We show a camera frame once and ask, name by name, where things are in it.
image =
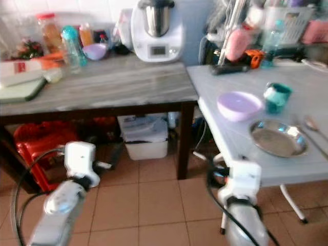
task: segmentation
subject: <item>teal cup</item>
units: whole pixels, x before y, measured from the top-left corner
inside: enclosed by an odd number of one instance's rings
[[[279,114],[288,102],[293,90],[284,84],[268,83],[264,92],[265,110],[269,114]]]

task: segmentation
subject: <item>green cutting board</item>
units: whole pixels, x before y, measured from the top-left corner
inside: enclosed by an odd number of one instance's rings
[[[14,86],[0,88],[0,103],[21,103],[32,100],[45,86],[47,81],[44,78],[21,83]]]

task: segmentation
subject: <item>white tabletop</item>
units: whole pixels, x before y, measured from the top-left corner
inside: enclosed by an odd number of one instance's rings
[[[257,162],[262,166],[263,186],[328,178],[328,161],[311,142],[307,141],[307,155],[281,158],[255,146],[249,132],[250,125],[258,119],[271,118],[292,124],[295,114],[302,121],[309,114],[321,131],[328,135],[328,74],[309,67],[257,69],[219,76],[211,75],[208,66],[188,67],[187,71],[198,93],[200,110],[228,166],[232,159],[238,159],[240,155]],[[280,115],[262,112],[250,120],[231,122],[218,111],[217,97],[229,91],[249,92],[264,102],[263,92],[268,82],[287,84],[294,91]],[[307,132],[328,152],[328,142],[316,132]]]

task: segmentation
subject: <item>small bowl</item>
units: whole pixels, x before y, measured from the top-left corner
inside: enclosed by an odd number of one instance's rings
[[[104,44],[92,44],[83,47],[83,52],[90,60],[100,60],[107,52],[107,46]]]
[[[230,121],[247,120],[264,108],[258,97],[241,91],[220,95],[217,106],[221,114]]]

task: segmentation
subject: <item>stainless steel plate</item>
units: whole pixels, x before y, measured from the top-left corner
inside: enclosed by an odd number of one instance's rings
[[[303,155],[308,149],[299,129],[275,120],[260,120],[251,125],[251,136],[264,151],[280,157]]]

